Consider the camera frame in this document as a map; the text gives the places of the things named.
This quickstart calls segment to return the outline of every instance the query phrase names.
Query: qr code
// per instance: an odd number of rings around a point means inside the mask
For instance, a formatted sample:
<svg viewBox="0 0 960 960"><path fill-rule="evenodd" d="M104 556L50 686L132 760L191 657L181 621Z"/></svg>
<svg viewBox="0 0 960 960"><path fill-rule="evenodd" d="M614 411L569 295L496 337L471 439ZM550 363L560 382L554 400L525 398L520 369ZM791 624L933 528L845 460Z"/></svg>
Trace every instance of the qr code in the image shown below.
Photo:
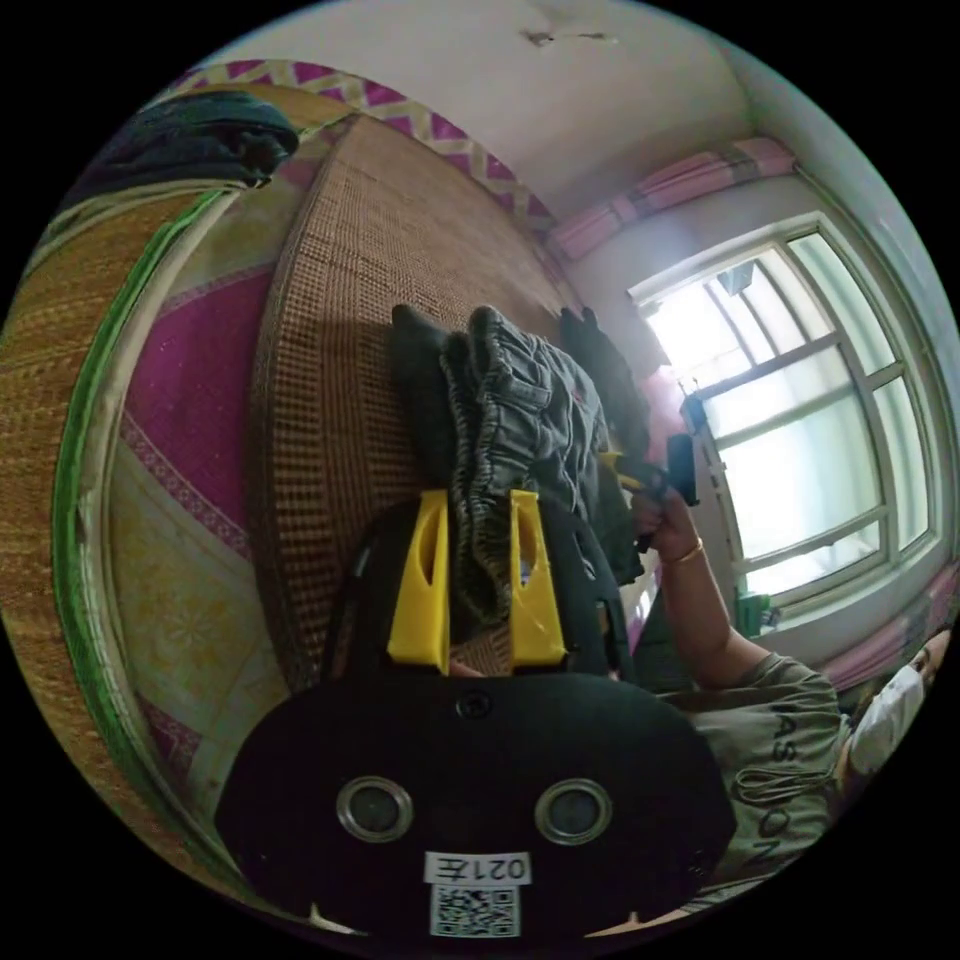
<svg viewBox="0 0 960 960"><path fill-rule="evenodd" d="M518 937L520 891L436 885L430 919L434 937Z"/></svg>

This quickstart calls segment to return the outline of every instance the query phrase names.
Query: window pane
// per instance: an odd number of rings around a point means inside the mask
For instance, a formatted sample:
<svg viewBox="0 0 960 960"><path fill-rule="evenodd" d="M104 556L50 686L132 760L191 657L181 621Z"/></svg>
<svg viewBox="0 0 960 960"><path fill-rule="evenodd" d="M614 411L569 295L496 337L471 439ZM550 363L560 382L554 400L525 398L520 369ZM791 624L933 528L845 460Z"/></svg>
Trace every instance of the window pane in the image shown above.
<svg viewBox="0 0 960 960"><path fill-rule="evenodd" d="M754 268L753 281L743 291L744 299L753 307L770 334L777 348L777 353L789 353L802 347L803 334L797 322L790 315L790 311L783 305L783 301L773 289L766 275L759 268Z"/></svg>
<svg viewBox="0 0 960 960"><path fill-rule="evenodd" d="M793 312L800 318L811 340L819 340L833 330L829 318L820 312L793 267L776 250L767 250L757 260L793 307Z"/></svg>
<svg viewBox="0 0 960 960"><path fill-rule="evenodd" d="M880 387L873 395L893 461L898 539L902 549L926 533L929 524L920 428L902 378Z"/></svg>
<svg viewBox="0 0 960 960"><path fill-rule="evenodd" d="M849 385L850 372L840 350L829 347L782 370L711 397L703 402L703 409L710 430L719 441Z"/></svg>
<svg viewBox="0 0 960 960"><path fill-rule="evenodd" d="M873 308L827 241L812 234L789 246L836 311L866 373L893 363L893 350Z"/></svg>
<svg viewBox="0 0 960 960"><path fill-rule="evenodd" d="M806 586L849 567L879 549L880 524L871 523L838 540L832 546L820 547L802 556L748 573L747 589L751 593L767 593L770 596L796 590L797 587Z"/></svg>
<svg viewBox="0 0 960 960"><path fill-rule="evenodd" d="M722 451L747 559L826 533L880 504L855 396Z"/></svg>
<svg viewBox="0 0 960 960"><path fill-rule="evenodd" d="M731 376L731 369L740 373L749 367L736 337L700 284L664 299L648 322L685 380L695 374L699 385L706 387Z"/></svg>
<svg viewBox="0 0 960 960"><path fill-rule="evenodd" d="M716 296L723 309L727 311L727 316L733 321L740 336L743 337L743 341L746 343L754 361L763 363L764 360L770 360L773 357L773 350L743 300L739 296L731 297L723 289L723 286L717 282L716 277L708 281L707 286L711 293Z"/></svg>

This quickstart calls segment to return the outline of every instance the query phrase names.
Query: gold bracelet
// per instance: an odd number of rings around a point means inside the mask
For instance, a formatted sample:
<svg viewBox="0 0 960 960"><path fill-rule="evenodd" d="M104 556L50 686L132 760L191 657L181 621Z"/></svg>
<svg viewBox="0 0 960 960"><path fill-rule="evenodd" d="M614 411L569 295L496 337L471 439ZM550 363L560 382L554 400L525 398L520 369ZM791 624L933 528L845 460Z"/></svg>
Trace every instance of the gold bracelet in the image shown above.
<svg viewBox="0 0 960 960"><path fill-rule="evenodd" d="M703 553L703 540L700 537L697 537L697 545L689 552L685 553L682 557L677 560L664 560L661 557L661 562L664 566L669 567L678 567L681 563L686 563L688 560L692 560L697 554Z"/></svg>

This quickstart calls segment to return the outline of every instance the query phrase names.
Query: green edge trim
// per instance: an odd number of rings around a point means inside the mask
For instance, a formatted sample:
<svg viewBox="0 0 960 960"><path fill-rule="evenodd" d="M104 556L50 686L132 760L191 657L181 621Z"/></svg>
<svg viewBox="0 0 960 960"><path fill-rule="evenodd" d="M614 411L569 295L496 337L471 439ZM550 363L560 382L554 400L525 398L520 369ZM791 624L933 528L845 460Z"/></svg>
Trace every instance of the green edge trim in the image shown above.
<svg viewBox="0 0 960 960"><path fill-rule="evenodd" d="M83 600L75 521L90 420L98 388L117 339L148 281L173 244L214 202L229 192L213 190L203 194L189 210L157 230L100 324L80 369L67 409L60 457L54 475L51 546L54 599L63 626L67 651L73 662L87 710L107 746L111 759L157 818L173 833L183 838L188 853L214 877L250 902L251 899L259 898L210 850L207 842L195 834L190 824L179 816L154 785L152 775L124 732L110 690L101 676L94 649L94 638Z"/></svg>

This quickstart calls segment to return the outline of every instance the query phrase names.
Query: folded clothing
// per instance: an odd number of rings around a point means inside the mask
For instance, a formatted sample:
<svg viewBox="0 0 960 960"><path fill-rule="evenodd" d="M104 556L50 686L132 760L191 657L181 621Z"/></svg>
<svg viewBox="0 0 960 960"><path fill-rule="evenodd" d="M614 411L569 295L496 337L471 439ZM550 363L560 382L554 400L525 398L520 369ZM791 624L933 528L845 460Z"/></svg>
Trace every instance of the folded clothing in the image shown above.
<svg viewBox="0 0 960 960"><path fill-rule="evenodd" d="M132 117L97 154L57 213L91 197L174 180L270 179L300 136L274 106L243 91L175 97Z"/></svg>
<svg viewBox="0 0 960 960"><path fill-rule="evenodd" d="M590 523L618 583L640 575L630 511L596 456L609 442L600 398L569 356L489 306L465 334L398 306L388 349L425 479L451 493L454 599L473 624L509 616L511 490Z"/></svg>
<svg viewBox="0 0 960 960"><path fill-rule="evenodd" d="M582 319L565 308L558 320L564 349L596 384L607 423L621 449L638 460L646 459L650 405L637 388L630 365L600 329L597 315L589 307L584 308Z"/></svg>

